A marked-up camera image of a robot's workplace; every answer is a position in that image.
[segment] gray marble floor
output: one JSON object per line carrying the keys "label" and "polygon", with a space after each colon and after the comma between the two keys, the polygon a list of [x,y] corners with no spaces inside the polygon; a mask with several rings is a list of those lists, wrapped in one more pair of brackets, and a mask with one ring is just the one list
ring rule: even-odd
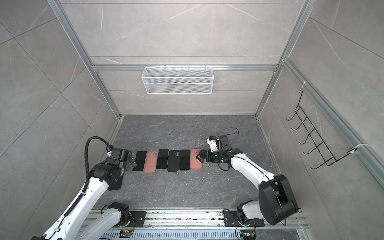
{"label": "gray marble floor", "polygon": [[[209,149],[205,140],[227,127],[240,131],[228,136],[232,147],[275,172],[254,116],[126,116],[114,146],[130,149],[134,156],[137,151],[162,148]],[[256,187],[241,173],[234,169],[225,172],[205,162],[201,170],[158,169],[153,174],[128,170],[121,189],[105,192],[95,207],[116,201],[131,208],[230,208],[257,199]]]}

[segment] gray wall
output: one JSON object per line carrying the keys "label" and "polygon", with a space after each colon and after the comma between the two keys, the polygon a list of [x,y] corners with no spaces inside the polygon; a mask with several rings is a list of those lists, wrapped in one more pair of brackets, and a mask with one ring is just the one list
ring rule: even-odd
{"label": "gray wall", "polygon": [[41,236],[83,185],[86,140],[114,127],[84,68],[45,0],[0,1],[1,239]]}
{"label": "gray wall", "polygon": [[[383,157],[383,9],[380,1],[318,1],[290,59]],[[355,156],[323,162],[293,114],[299,84],[283,70],[260,122],[315,239],[382,239],[384,190]],[[335,157],[350,147],[304,92],[301,105]],[[321,148],[328,155],[326,148]]]}
{"label": "gray wall", "polygon": [[[276,64],[301,0],[61,0],[94,64]],[[122,114],[254,114],[272,72],[216,71],[212,94],[146,93],[101,72]]]}

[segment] phone case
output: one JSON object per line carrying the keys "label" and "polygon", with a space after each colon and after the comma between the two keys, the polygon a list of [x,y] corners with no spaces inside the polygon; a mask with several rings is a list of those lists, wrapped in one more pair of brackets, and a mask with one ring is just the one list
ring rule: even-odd
{"label": "phone case", "polygon": [[180,163],[179,163],[179,169],[180,170],[189,170],[191,166],[191,150],[189,149],[183,149],[180,150]]}
{"label": "phone case", "polygon": [[138,151],[136,153],[136,158],[135,158],[135,162],[137,166],[132,168],[132,171],[134,172],[143,171],[146,157],[147,157],[147,151]]}
{"label": "phone case", "polygon": [[156,169],[167,169],[168,163],[168,149],[160,149],[157,155]]}
{"label": "phone case", "polygon": [[177,172],[179,170],[179,162],[180,162],[180,151],[179,150],[169,151],[167,171]]}
{"label": "phone case", "polygon": [[191,149],[191,169],[192,170],[200,170],[203,168],[203,163],[200,162],[196,156],[199,154],[199,152],[201,151],[200,148],[194,148],[194,149]]}
{"label": "phone case", "polygon": [[148,152],[144,164],[144,173],[154,173],[156,171],[157,152]]}

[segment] zip tie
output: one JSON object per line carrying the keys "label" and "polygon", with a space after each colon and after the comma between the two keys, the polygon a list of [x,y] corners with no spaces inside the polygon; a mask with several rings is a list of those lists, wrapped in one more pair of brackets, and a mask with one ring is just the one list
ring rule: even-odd
{"label": "zip tie", "polygon": [[304,84],[306,84],[306,83],[310,83],[310,82],[304,81],[304,82],[303,82],[303,85],[301,86],[301,89],[303,89]]}
{"label": "zip tie", "polygon": [[355,153],[355,151],[358,149],[358,147],[363,146],[363,145],[369,146],[369,145],[366,144],[366,143],[360,143],[360,144],[356,145],[356,147],[354,147],[352,150],[350,150],[350,151],[348,151],[348,152],[353,154],[353,153]]}

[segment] white wire basket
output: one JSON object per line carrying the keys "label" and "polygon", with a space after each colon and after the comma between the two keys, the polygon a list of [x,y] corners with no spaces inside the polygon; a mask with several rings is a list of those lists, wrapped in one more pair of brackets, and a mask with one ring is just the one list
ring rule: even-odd
{"label": "white wire basket", "polygon": [[214,72],[205,66],[145,67],[141,79],[148,94],[212,93]]}

